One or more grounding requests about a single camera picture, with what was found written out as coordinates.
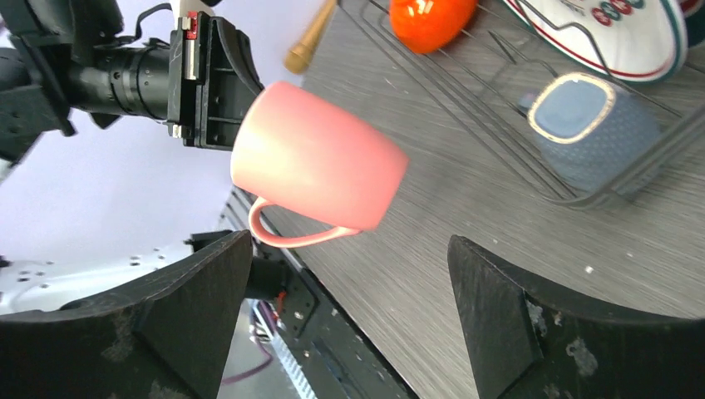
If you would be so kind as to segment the small plate with red characters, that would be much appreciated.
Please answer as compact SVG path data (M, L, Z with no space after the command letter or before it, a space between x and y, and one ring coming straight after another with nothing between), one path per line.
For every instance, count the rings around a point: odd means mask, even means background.
M677 1L506 1L530 31L567 57L622 81L679 72L688 35Z

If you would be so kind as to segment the grey mug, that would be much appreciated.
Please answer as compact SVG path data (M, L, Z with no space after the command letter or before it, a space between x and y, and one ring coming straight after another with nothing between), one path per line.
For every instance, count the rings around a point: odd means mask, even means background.
M653 113L605 79L571 72L518 102L545 162L569 186L593 193L661 137Z

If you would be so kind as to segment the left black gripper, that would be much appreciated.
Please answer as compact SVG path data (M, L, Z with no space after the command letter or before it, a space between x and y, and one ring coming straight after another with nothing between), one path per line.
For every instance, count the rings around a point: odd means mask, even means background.
M231 150L244 117L264 89L249 37L223 17L200 18L202 81L197 100L186 90L196 77L196 1L168 1L169 41L145 39L141 27L123 32L114 1L4 1L11 46L1 50L1 162L15 165L40 134L75 134L72 109L100 128L122 116L168 125L172 136L193 129L195 146Z

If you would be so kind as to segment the black wire dish rack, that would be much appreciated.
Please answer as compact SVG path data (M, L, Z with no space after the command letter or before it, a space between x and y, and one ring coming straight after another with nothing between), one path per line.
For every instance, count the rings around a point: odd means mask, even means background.
M688 62L675 81L631 86L658 118L663 138L621 165L611 180L569 181L540 153L528 123L531 103L560 74L574 70L499 1L483 1L471 25L449 47L417 55L394 36L385 1L341 1L341 12L480 146L551 204L613 208L633 199L641 183L667 169L704 167L704 62Z

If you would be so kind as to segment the pink mug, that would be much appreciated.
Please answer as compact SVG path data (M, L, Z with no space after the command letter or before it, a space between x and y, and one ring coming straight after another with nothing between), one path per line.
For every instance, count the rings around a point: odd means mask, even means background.
M375 229L402 182L408 156L355 115L286 81L268 86L236 137L233 183L257 199L249 227L259 240L292 249ZM279 206L330 225L321 233L282 237L260 215Z

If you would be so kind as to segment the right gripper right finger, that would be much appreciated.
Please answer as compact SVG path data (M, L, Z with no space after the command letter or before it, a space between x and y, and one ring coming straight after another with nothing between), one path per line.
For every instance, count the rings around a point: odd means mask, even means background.
M590 297L458 235L447 262L479 397L703 397L702 319Z

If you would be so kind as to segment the orange bowl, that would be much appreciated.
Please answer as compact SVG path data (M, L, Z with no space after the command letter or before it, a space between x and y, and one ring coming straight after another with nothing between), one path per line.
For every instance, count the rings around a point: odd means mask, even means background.
M434 52L454 40L473 18L477 0L391 0L395 37L416 54Z

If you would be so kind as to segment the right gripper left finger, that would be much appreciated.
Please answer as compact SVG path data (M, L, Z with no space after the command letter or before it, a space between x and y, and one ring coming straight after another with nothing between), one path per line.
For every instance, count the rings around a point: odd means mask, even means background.
M56 311L3 316L2 397L216 397L251 246L249 232L233 232Z

